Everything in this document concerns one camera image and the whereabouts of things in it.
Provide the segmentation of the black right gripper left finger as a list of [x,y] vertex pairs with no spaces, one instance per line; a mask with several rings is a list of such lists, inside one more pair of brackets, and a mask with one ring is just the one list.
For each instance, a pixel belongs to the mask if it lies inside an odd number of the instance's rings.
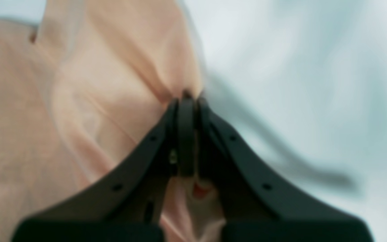
[[13,242],[163,242],[158,222],[169,179],[195,172],[195,101],[174,99],[109,174],[25,219]]

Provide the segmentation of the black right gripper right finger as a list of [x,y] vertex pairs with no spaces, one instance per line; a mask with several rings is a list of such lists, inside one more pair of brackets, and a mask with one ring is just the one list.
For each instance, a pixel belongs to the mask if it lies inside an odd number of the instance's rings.
[[241,135],[196,102],[198,172],[216,186],[227,223],[223,242],[371,242],[366,224],[315,199],[262,161]]

